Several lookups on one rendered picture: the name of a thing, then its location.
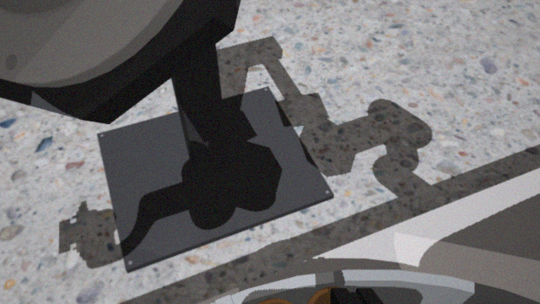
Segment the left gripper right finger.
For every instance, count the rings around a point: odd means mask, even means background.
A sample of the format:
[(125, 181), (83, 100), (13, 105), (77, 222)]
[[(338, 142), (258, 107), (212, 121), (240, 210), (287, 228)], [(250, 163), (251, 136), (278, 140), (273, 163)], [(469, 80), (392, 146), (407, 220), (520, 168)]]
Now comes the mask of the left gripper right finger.
[(371, 288), (357, 288), (353, 294), (359, 304), (384, 304)]

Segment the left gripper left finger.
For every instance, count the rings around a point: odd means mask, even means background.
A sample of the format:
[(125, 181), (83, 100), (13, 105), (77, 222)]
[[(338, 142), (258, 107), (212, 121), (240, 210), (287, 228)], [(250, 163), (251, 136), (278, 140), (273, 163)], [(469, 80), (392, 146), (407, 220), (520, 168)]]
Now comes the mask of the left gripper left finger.
[(359, 304), (353, 292), (346, 288), (331, 288), (331, 304)]

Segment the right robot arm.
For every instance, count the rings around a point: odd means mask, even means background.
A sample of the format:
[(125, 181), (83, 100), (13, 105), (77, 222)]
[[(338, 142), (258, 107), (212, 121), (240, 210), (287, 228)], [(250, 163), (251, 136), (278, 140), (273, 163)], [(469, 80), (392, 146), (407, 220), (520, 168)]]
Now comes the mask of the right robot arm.
[(0, 0), (0, 79), (33, 87), (110, 72), (156, 36), (183, 0)]

